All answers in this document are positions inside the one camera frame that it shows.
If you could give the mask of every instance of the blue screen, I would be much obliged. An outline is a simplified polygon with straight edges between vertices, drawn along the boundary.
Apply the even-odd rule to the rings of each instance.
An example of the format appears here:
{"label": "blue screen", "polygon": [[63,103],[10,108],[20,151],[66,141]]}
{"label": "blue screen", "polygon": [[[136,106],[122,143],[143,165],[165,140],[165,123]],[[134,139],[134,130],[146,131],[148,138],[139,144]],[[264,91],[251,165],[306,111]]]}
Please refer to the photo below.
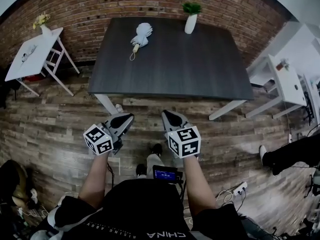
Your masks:
{"label": "blue screen", "polygon": [[158,180],[170,180],[170,181],[176,180],[176,174],[174,172],[169,172],[169,171],[155,170],[154,176]]}

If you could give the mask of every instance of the red brick wall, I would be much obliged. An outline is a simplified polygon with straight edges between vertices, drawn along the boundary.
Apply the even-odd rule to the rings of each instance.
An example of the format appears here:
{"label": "red brick wall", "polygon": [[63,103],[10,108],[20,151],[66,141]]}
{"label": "red brick wall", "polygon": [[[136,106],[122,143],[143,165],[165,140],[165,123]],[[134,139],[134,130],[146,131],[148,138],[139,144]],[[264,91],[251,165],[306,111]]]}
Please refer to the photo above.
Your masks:
{"label": "red brick wall", "polygon": [[185,20],[182,3],[198,2],[203,10],[198,22],[226,28],[248,64],[288,20],[274,0],[27,0],[7,11],[0,25],[0,66],[15,57],[20,45],[41,33],[32,23],[49,13],[51,29],[64,27],[62,42],[75,61],[95,60],[113,17],[151,16]]}

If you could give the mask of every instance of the forearm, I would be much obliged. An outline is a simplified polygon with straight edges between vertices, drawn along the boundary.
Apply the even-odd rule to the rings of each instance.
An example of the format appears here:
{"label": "forearm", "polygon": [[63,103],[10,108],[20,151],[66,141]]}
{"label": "forearm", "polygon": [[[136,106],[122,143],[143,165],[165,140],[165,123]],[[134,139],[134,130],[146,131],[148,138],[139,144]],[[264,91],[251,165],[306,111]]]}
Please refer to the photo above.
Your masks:
{"label": "forearm", "polygon": [[183,159],[186,189],[192,216],[205,209],[216,209],[216,199],[195,156]]}
{"label": "forearm", "polygon": [[105,197],[108,153],[97,155],[78,198],[98,209]]}

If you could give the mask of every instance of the power strip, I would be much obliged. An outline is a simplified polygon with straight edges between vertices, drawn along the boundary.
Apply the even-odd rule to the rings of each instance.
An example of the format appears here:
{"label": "power strip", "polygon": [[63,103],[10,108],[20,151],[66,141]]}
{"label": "power strip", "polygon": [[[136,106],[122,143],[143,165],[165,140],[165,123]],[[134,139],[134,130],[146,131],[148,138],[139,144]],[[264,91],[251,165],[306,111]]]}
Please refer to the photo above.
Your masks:
{"label": "power strip", "polygon": [[246,181],[242,182],[240,186],[238,186],[237,188],[235,188],[235,189],[233,190],[233,195],[234,195],[234,196],[239,195],[238,192],[240,192],[240,195],[241,195],[241,194],[242,194],[242,191],[244,191],[243,188],[246,189],[247,187],[248,187],[247,182],[246,182]]}

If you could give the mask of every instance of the vase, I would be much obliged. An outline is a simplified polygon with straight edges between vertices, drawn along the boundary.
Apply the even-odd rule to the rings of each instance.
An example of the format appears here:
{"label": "vase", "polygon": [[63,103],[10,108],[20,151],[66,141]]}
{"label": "vase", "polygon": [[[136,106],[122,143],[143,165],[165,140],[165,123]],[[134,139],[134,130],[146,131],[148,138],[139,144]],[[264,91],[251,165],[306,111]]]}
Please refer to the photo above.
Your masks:
{"label": "vase", "polygon": [[185,23],[184,32],[191,34],[192,31],[194,31],[197,22],[197,16],[197,14],[194,14],[188,17]]}
{"label": "vase", "polygon": [[40,26],[41,30],[42,30],[42,35],[44,38],[50,38],[52,37],[52,31],[50,30],[50,28],[48,28],[45,24],[42,24]]}

